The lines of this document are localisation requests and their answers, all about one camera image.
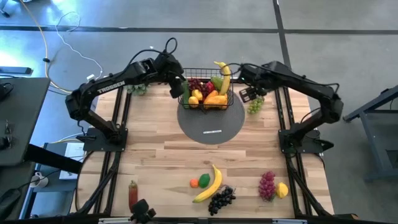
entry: wooden table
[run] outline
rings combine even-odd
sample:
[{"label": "wooden table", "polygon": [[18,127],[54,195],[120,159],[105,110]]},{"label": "wooden table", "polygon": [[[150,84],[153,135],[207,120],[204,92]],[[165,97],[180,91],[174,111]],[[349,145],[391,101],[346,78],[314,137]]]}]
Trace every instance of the wooden table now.
[{"label": "wooden table", "polygon": [[[244,86],[234,86],[236,92],[242,88]],[[295,120],[300,121],[310,111],[307,97],[294,90],[290,90],[290,97]],[[96,112],[104,119],[111,120],[115,98],[116,91],[100,96]],[[232,205],[223,207],[215,217],[294,217],[290,194],[272,203],[263,202],[258,196],[260,176],[268,170],[276,174],[275,184],[283,182],[289,186],[285,157],[279,149],[280,126],[273,93],[266,96],[260,113],[246,114],[238,135],[219,145],[200,144],[184,135],[177,122],[177,106],[177,100],[170,97],[169,86],[164,85],[152,86],[144,96],[132,98],[127,122],[129,136],[119,166],[112,216],[131,216],[127,187],[134,180],[138,183],[139,199],[146,199],[157,217],[209,217],[209,200],[192,203],[202,189],[190,188],[189,180],[209,173],[212,182],[211,164],[214,164],[223,174],[223,184],[236,188],[237,196]],[[103,157],[103,152],[94,152],[83,167],[78,185],[80,206],[98,185]],[[312,154],[302,157],[309,189],[324,208],[333,213],[321,160]],[[302,191],[298,186],[297,189],[304,212]],[[101,211],[107,195],[108,188],[104,191]]]}]

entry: banana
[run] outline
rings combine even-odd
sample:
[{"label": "banana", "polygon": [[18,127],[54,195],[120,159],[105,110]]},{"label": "banana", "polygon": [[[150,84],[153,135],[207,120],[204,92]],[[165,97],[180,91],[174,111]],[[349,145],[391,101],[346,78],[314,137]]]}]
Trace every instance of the banana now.
[{"label": "banana", "polygon": [[202,202],[202,201],[206,200],[208,197],[212,196],[218,190],[218,187],[220,187],[221,181],[223,180],[223,175],[221,174],[221,171],[219,169],[217,169],[214,165],[213,165],[213,169],[214,169],[214,177],[215,177],[213,184],[208,189],[206,189],[202,193],[198,194],[198,196],[196,196],[193,199],[193,203],[198,203],[198,202]]},{"label": "banana", "polygon": [[224,79],[220,90],[220,95],[222,96],[228,91],[229,82],[231,81],[231,70],[229,69],[228,66],[226,66],[224,62],[214,62],[214,63],[223,69]]}]

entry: green grapes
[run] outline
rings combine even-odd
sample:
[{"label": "green grapes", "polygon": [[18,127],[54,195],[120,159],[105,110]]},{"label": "green grapes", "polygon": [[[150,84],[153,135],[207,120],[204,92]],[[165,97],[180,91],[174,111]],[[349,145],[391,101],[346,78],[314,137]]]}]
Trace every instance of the green grapes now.
[{"label": "green grapes", "polygon": [[264,97],[258,96],[255,100],[252,100],[248,107],[248,114],[256,114],[260,112],[262,105],[264,104]]}]

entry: gray concrete floor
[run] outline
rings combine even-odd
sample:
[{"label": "gray concrete floor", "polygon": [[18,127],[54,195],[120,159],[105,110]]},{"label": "gray concrete floor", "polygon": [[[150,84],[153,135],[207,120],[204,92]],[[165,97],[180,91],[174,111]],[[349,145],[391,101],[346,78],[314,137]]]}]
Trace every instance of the gray concrete floor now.
[{"label": "gray concrete floor", "polygon": [[[397,1],[388,0],[279,0],[286,29],[398,29]],[[27,5],[43,26],[55,25],[70,11],[81,16],[82,26],[92,27],[177,27],[275,29],[272,0],[34,0]],[[10,1],[0,25],[34,26],[25,10]],[[63,25],[74,26],[70,15]],[[93,57],[104,74],[122,70],[138,50],[150,46],[162,49],[169,37],[178,39],[175,56],[184,67],[209,67],[210,61],[266,63],[282,59],[278,34],[232,33],[62,33],[67,42]],[[50,76],[65,88],[74,89],[85,77],[98,74],[98,67],[64,46],[55,32],[45,33],[52,65]],[[293,70],[319,83],[338,82],[339,95],[347,114],[398,81],[396,35],[287,35]],[[141,58],[152,55],[141,55]],[[39,32],[0,30],[0,63],[28,66],[33,77],[44,76],[44,45]],[[317,102],[310,99],[312,109]],[[325,153],[326,176],[335,213],[356,213],[361,219],[398,222],[396,180],[370,184],[363,176],[374,169],[373,158],[359,120],[320,127],[322,138],[335,143]],[[69,118],[64,97],[48,92],[32,143],[56,141],[79,133]],[[41,195],[33,212],[39,215],[65,213],[68,200],[59,194]],[[52,198],[53,206],[45,206]]]}]

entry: black wire basket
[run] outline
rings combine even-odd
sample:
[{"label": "black wire basket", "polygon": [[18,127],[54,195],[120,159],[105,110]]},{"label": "black wire basket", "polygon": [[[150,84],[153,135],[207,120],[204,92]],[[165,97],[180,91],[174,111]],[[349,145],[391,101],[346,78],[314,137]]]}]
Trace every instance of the black wire basket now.
[{"label": "black wire basket", "polygon": [[[210,79],[212,77],[219,77],[219,78],[224,78],[224,76],[220,73],[220,70],[217,68],[184,68],[184,74],[185,78],[187,80],[196,78],[199,79],[203,83],[210,82]],[[178,103],[181,104],[185,109],[191,109],[191,110],[207,110],[207,109],[216,109],[216,110],[221,110],[221,109],[228,109],[229,106],[234,104],[234,87],[233,87],[233,79],[232,75],[229,76],[231,79],[229,83],[229,88],[227,91],[227,104],[226,105],[204,105],[203,101],[199,102],[199,105],[191,105],[190,103],[184,103],[184,96],[181,95],[178,98]]]}]

